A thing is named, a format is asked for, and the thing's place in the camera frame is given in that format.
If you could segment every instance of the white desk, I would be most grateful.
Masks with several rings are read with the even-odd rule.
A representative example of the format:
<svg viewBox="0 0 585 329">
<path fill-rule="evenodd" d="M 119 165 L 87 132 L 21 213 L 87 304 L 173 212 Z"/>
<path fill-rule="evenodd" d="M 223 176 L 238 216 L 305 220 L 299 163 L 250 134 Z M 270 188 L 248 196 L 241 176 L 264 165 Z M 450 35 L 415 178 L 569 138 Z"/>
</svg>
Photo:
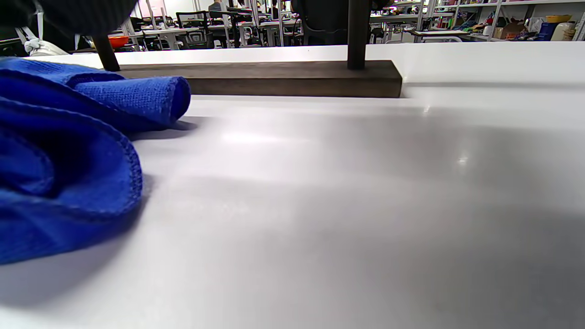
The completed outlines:
<svg viewBox="0 0 585 329">
<path fill-rule="evenodd" d="M 128 36 L 129 38 L 131 38 L 134 43 L 137 44 L 136 38 L 137 37 L 141 37 L 143 36 L 142 33 L 144 33 L 145 35 L 159 35 L 161 38 L 166 39 L 168 41 L 168 45 L 175 50 L 178 50 L 178 44 L 177 44 L 177 38 L 176 36 L 179 34 L 183 34 L 183 33 L 187 33 L 187 32 L 192 32 L 192 31 L 199 31 L 201 30 L 201 28 L 169 28 L 169 29 L 160 29 L 160 30 L 142 30 L 141 32 L 135 32 L 135 35 L 132 36 Z M 123 36 L 123 33 L 113 33 L 110 34 L 108 36 Z"/>
<path fill-rule="evenodd" d="M 392 58 L 408 98 L 195 97 L 183 121 L 197 129 L 134 142 L 136 228 L 1 266 L 0 327 L 582 328 L 584 51 L 376 44 L 367 58 Z M 342 60 L 346 48 L 116 56 Z"/>
<path fill-rule="evenodd" d="M 453 13 L 435 13 L 433 17 L 451 17 Z M 418 15 L 372 15 L 370 16 L 370 23 L 394 23 L 394 22 L 416 22 Z"/>
<path fill-rule="evenodd" d="M 239 22 L 238 23 L 238 29 L 240 32 L 240 46 L 241 47 L 245 47 L 247 46 L 247 40 L 245 37 L 245 28 L 248 28 L 250 26 L 253 26 L 254 23 L 252 22 Z M 210 25 L 207 27 L 210 31 L 223 31 L 225 30 L 224 25 L 223 24 L 218 24 L 218 25 Z"/>
<path fill-rule="evenodd" d="M 283 20 L 284 27 L 293 27 L 293 26 L 301 26 L 301 20 L 295 19 L 286 19 Z M 276 43 L 274 42 L 274 38 L 276 36 L 276 31 L 279 30 L 279 24 L 277 20 L 269 21 L 269 22 L 262 22 L 260 23 L 260 28 L 266 29 L 266 34 L 268 37 L 268 47 L 274 47 Z"/>
</svg>

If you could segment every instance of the blue towel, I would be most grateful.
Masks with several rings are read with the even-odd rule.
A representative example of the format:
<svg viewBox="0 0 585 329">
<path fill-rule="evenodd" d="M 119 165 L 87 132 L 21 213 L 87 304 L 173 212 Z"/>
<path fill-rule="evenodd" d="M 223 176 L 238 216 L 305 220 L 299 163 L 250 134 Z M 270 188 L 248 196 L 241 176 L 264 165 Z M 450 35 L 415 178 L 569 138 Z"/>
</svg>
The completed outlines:
<svg viewBox="0 0 585 329">
<path fill-rule="evenodd" d="M 189 101 L 181 77 L 0 59 L 0 264 L 127 229 L 142 172 L 125 134 L 171 127 Z"/>
</svg>

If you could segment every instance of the orange bowl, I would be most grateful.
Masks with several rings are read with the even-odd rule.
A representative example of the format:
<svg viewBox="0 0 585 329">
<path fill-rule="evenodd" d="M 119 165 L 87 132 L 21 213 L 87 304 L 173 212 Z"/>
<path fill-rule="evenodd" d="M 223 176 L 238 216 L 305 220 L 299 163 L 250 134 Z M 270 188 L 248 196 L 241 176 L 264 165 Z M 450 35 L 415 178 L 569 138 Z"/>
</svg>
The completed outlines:
<svg viewBox="0 0 585 329">
<path fill-rule="evenodd" d="M 127 36 L 111 36 L 108 39 L 110 40 L 110 44 L 114 49 L 124 47 L 124 45 L 128 43 Z"/>
</svg>

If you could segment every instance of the wooden base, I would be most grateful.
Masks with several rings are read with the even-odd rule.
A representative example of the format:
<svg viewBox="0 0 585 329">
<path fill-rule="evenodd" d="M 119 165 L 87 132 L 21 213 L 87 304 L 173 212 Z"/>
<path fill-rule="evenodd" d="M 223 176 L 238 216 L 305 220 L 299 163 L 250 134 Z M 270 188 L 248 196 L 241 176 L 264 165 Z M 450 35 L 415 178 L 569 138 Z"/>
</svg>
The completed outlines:
<svg viewBox="0 0 585 329">
<path fill-rule="evenodd" d="M 400 97 L 402 77 L 389 60 L 366 61 L 348 70 L 346 61 L 125 65 L 127 78 L 183 76 L 194 95 Z"/>
</svg>

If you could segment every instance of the cardboard box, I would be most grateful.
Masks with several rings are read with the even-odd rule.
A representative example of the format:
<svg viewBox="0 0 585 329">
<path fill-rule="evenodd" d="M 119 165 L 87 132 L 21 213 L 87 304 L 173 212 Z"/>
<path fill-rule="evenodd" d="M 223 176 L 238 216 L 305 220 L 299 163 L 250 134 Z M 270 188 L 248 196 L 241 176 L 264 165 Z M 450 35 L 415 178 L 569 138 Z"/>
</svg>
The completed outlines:
<svg viewBox="0 0 585 329">
<path fill-rule="evenodd" d="M 504 33 L 504 28 L 496 28 L 494 30 L 494 38 L 502 39 L 504 37 L 503 33 Z"/>
<path fill-rule="evenodd" d="M 524 26 L 523 21 L 512 19 L 512 22 L 503 28 L 501 38 L 506 39 L 507 37 L 510 37 L 510 36 L 512 36 L 512 37 L 517 36 L 525 29 L 526 29 L 526 26 Z"/>
</svg>

